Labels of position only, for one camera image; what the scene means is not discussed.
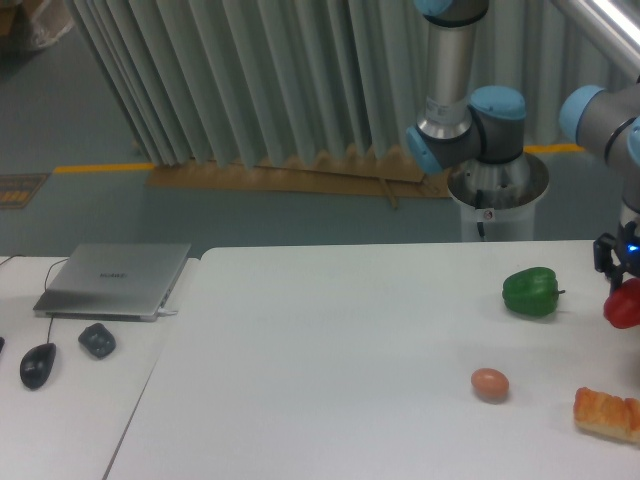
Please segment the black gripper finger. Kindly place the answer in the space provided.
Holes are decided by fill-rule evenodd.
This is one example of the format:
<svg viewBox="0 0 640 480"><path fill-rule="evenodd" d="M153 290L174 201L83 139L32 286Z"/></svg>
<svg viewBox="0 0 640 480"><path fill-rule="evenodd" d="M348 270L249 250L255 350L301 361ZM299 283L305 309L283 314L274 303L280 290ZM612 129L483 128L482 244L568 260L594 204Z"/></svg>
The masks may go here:
<svg viewBox="0 0 640 480"><path fill-rule="evenodd" d="M613 259L616 238L609 234L601 234L593 242L594 269L602 273L610 284L610 291L616 291L622 284L622 266L616 265Z"/></svg>

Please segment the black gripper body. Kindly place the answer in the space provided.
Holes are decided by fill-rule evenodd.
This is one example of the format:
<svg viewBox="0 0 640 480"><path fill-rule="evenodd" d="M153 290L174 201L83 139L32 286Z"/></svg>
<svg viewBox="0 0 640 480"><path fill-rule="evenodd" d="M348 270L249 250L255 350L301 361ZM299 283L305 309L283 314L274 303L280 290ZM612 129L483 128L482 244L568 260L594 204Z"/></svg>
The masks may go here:
<svg viewBox="0 0 640 480"><path fill-rule="evenodd" d="M639 222L629 221L619 225L615 252L622 273L639 277Z"/></svg>

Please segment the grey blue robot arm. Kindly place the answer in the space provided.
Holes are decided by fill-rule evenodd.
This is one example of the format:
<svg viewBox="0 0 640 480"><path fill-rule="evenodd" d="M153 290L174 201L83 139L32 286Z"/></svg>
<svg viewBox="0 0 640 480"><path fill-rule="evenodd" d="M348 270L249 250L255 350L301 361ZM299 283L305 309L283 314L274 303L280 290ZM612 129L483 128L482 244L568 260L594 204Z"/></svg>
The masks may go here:
<svg viewBox="0 0 640 480"><path fill-rule="evenodd" d="M418 1L429 24L426 107L406 130L409 150L427 174L451 169L448 188L462 208L463 237L483 240L492 221L514 219L546 191L541 162L524 153L526 106L510 87L467 90L477 24L486 1ZM565 136L623 179L616 234L594 242L594 267L618 289L639 274L639 87L586 85L561 106Z"/></svg>

